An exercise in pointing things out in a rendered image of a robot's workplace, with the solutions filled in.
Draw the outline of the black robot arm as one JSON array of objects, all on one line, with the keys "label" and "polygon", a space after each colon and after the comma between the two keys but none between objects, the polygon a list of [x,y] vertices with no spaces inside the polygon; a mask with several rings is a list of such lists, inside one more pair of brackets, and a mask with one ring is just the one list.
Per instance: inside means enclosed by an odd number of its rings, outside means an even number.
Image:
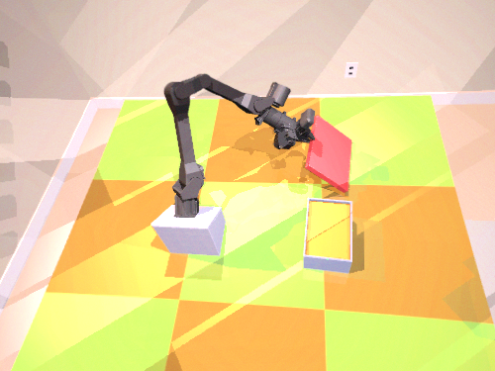
[{"label": "black robot arm", "polygon": [[[164,96],[173,115],[180,154],[179,179],[172,186],[176,193],[175,218],[195,218],[199,212],[197,197],[206,178],[204,167],[195,159],[188,113],[191,96],[203,89],[233,102],[247,114],[258,115],[254,118],[257,126],[264,122],[271,127],[275,127],[281,118],[281,112],[275,108],[283,107],[291,92],[288,87],[272,82],[266,97],[259,97],[243,93],[208,74],[166,84]],[[296,143],[295,128],[285,125],[280,128],[280,131],[274,131],[278,135],[279,147],[289,149]]]}]

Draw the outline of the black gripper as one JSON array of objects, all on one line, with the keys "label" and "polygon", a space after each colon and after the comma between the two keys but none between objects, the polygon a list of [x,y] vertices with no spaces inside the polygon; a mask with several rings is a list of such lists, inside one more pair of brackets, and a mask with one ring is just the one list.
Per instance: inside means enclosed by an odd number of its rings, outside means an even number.
[{"label": "black gripper", "polygon": [[[273,127],[274,130],[281,130],[281,126],[291,126],[295,128],[295,133],[297,139],[295,141],[301,141],[305,143],[310,143],[309,139],[315,140],[314,135],[310,131],[310,127],[313,126],[315,121],[315,111],[312,110],[311,108],[307,109],[301,114],[300,119],[296,122],[296,118],[293,117],[292,119],[288,116],[286,116],[286,112],[284,111],[281,113],[281,118],[278,122],[278,124]],[[309,139],[308,139],[309,138]],[[274,137],[274,146],[278,149],[279,143],[278,143],[278,135],[276,134]]]}]

